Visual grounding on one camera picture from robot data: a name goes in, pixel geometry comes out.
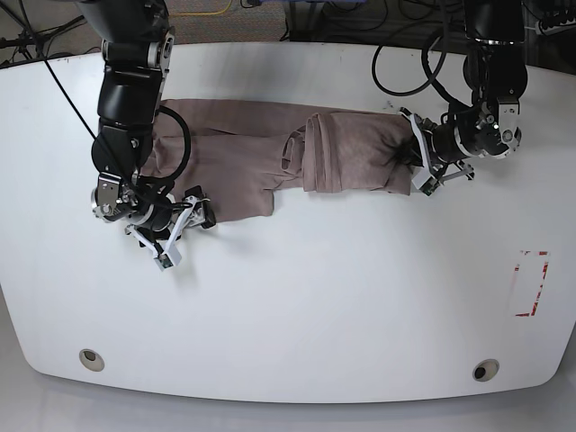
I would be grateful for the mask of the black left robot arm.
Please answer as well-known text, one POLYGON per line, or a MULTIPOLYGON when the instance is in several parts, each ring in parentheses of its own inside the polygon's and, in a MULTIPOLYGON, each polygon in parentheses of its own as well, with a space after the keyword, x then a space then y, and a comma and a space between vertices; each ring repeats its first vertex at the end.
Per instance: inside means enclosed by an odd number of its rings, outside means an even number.
POLYGON ((446 1, 436 2, 441 24, 424 41, 420 63, 426 76, 421 92, 433 87, 447 102, 438 122, 402 108, 413 134, 400 153, 402 174, 392 175, 397 194, 416 190, 426 196, 459 177, 472 181, 473 158, 503 159, 518 150, 520 98, 527 89, 524 26, 519 1, 464 1, 463 20, 453 21, 446 1), (438 79, 449 38, 466 38, 463 77, 472 95, 464 103, 438 79))

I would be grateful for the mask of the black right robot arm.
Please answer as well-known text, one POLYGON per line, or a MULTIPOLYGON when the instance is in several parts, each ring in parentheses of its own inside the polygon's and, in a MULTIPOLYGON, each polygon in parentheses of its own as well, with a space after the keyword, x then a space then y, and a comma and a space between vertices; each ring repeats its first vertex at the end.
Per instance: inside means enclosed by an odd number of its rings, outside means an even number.
POLYGON ((216 220, 199 186, 179 202, 171 198, 192 155, 192 135, 182 116, 161 103, 175 42, 167 6, 163 1, 80 1, 77 7, 103 40, 98 133, 91 150, 98 172, 94 216, 125 220, 126 234, 151 252, 160 269, 177 266, 182 231, 209 229, 216 220), (181 161, 162 177, 141 172, 152 152, 158 114, 172 118, 184 134, 181 161))

